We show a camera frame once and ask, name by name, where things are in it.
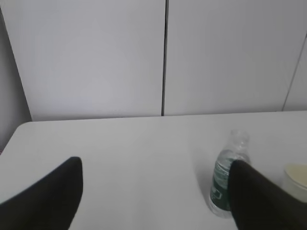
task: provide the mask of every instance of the bottle label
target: bottle label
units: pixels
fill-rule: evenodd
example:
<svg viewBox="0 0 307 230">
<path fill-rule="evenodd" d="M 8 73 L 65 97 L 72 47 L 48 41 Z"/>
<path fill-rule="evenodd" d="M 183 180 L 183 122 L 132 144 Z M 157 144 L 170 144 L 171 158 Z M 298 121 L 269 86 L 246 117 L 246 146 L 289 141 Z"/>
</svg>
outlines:
<svg viewBox="0 0 307 230">
<path fill-rule="evenodd" d="M 227 189 L 222 188 L 213 177 L 213 184 L 210 192 L 210 199 L 220 209 L 230 211 L 230 205 L 228 202 Z"/>
</svg>

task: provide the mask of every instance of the yellow cup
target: yellow cup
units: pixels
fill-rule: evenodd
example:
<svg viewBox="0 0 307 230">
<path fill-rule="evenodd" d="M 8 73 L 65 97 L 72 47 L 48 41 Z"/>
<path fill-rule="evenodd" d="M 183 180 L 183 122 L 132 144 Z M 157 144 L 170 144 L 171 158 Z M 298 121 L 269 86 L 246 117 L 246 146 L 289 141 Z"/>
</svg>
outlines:
<svg viewBox="0 0 307 230">
<path fill-rule="evenodd" d="M 294 198 L 307 202 L 307 165 L 286 165 L 282 188 Z"/>
</svg>

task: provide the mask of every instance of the table surface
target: table surface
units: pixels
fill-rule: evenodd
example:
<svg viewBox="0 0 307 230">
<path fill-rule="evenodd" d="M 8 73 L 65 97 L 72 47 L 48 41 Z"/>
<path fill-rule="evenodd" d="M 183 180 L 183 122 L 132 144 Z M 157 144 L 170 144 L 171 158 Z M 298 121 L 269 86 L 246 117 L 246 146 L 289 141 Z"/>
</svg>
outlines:
<svg viewBox="0 0 307 230">
<path fill-rule="evenodd" d="M 0 202 L 79 156 L 84 192 L 72 230 L 235 230 L 204 199 L 234 128 L 250 134 L 252 165 L 278 184 L 286 163 L 307 163 L 307 112 L 32 122 L 0 156 Z"/>
</svg>

